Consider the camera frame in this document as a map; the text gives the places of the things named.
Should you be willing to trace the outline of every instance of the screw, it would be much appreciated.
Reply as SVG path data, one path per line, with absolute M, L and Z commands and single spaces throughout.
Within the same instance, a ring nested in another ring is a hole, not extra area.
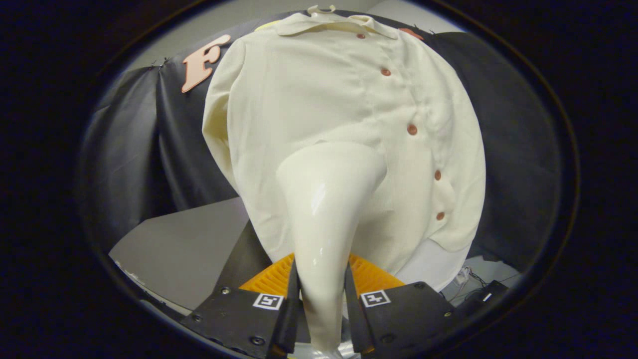
M 383 337 L 381 337 L 381 342 L 386 344 L 394 342 L 394 334 L 390 333 L 390 334 L 384 335 Z
M 256 346 L 263 346 L 266 343 L 266 341 L 260 337 L 251 337 L 250 342 Z

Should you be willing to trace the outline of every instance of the shirt button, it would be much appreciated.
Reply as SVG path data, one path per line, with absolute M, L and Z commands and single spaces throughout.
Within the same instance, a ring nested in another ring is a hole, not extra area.
M 415 125 L 410 125 L 408 126 L 408 133 L 410 135 L 416 135 L 417 134 L 417 127 Z

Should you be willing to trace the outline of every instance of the shirt sleeve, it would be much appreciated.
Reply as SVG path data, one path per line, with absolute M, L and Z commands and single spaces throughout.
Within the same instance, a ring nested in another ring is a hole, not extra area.
M 204 104 L 202 134 L 212 157 L 231 186 L 237 191 L 228 146 L 228 114 L 231 89 L 244 66 L 245 44 L 237 39 L 221 58 L 212 76 Z

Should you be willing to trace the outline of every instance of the black metal plate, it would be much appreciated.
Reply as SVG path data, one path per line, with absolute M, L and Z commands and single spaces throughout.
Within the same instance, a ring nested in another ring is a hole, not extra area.
M 297 338 L 297 320 L 300 309 L 299 300 L 299 276 L 297 275 L 297 262 L 292 261 L 290 274 L 288 276 L 288 293 L 286 294 L 286 306 L 281 309 L 279 323 L 276 328 L 274 343 L 287 353 L 295 351 L 295 340 Z
M 436 345 L 456 322 L 454 307 L 424 282 L 416 282 L 385 291 L 385 300 L 366 307 L 366 315 L 377 358 L 406 358 Z
M 370 330 L 366 321 L 366 315 L 357 298 L 357 289 L 350 263 L 346 267 L 345 275 L 346 301 L 348 305 L 348 318 L 350 320 L 350 335 L 352 336 L 352 349 L 356 353 L 362 353 L 373 346 Z
M 216 285 L 239 288 L 271 264 L 252 222 L 248 221 L 228 256 Z
M 506 292 L 507 287 L 497 280 L 493 280 L 485 288 L 469 295 L 464 302 L 456 307 L 456 314 L 461 317 L 470 317 L 479 310 L 492 305 Z
M 276 357 L 269 356 L 271 339 L 286 301 L 281 299 L 278 310 L 258 308 L 253 304 L 260 293 L 229 288 L 230 292 L 223 294 L 223 288 L 216 287 L 182 324 L 239 353 L 260 359 Z

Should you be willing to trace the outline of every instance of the white wall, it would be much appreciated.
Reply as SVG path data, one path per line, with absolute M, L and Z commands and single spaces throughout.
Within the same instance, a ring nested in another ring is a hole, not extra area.
M 305 10 L 313 5 L 327 9 L 332 4 L 338 10 L 361 11 L 409 25 L 416 24 L 425 31 L 432 30 L 435 33 L 461 31 L 420 5 L 403 0 L 231 0 L 212 6 L 179 24 L 150 44 L 129 63 L 124 71 L 150 66 L 153 61 L 156 65 L 161 64 L 164 57 L 172 57 L 202 38 L 253 19 L 286 11 Z

